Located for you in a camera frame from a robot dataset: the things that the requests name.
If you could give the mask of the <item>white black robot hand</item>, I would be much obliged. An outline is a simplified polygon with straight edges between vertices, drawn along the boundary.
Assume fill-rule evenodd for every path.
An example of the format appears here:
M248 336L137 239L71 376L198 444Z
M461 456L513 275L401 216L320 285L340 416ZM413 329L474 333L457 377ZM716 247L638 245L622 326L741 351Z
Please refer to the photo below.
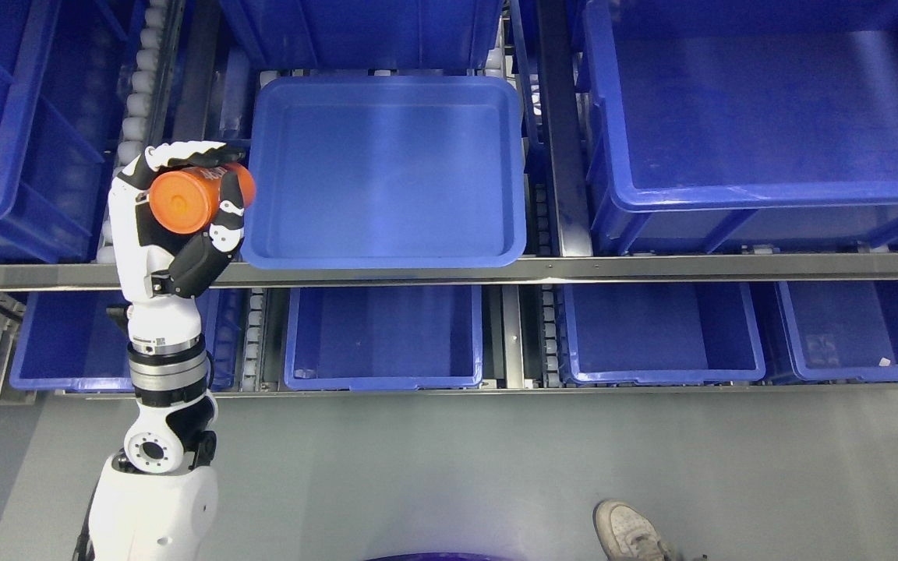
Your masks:
M145 146L111 179L109 220L118 280L128 308L129 346L170 355L200 339L195 298L235 258L245 237L239 175L227 171L210 223L189 235L160 224L150 207L153 184L186 168L225 169L246 155L231 143L192 139Z

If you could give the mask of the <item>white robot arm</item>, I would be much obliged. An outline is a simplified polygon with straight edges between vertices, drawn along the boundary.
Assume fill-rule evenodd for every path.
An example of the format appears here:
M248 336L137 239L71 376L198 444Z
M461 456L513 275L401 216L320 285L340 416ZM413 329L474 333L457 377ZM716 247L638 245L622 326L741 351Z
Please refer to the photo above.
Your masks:
M72 558L196 560L220 500L204 337L135 333L127 358L138 413L104 459Z

